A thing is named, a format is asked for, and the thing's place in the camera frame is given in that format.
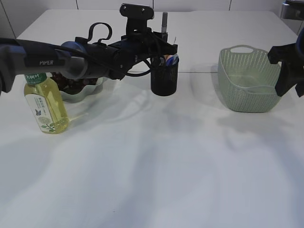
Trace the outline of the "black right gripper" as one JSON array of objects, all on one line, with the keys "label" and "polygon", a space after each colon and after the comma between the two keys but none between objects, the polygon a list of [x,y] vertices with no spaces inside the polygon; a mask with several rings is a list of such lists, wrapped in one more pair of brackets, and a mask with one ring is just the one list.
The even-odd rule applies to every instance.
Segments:
[{"label": "black right gripper", "polygon": [[271,64],[282,62],[276,94],[282,97],[295,86],[298,97],[304,96],[304,30],[295,43],[273,46],[267,56]]}]

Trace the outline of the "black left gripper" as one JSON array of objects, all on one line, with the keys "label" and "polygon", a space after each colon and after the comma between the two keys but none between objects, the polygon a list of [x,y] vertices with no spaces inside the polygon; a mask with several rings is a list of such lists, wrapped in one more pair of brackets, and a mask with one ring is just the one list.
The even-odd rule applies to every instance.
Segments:
[{"label": "black left gripper", "polygon": [[125,35],[120,40],[121,62],[143,62],[148,58],[175,55],[178,46],[167,42],[167,32],[153,31],[148,21],[153,16],[128,16]]}]

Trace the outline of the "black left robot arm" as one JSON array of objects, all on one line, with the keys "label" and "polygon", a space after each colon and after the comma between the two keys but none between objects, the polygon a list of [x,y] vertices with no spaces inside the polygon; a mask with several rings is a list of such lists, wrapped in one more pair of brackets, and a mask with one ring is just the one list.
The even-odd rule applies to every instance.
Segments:
[{"label": "black left robot arm", "polygon": [[122,80],[149,73],[131,74],[129,70],[149,58],[160,59],[177,53],[177,45],[162,39],[147,26],[146,19],[127,18],[126,34],[107,45],[99,39],[91,43],[92,24],[87,38],[77,37],[62,45],[2,38],[0,40],[0,90],[8,93],[17,75],[60,72],[68,79],[106,77]]}]

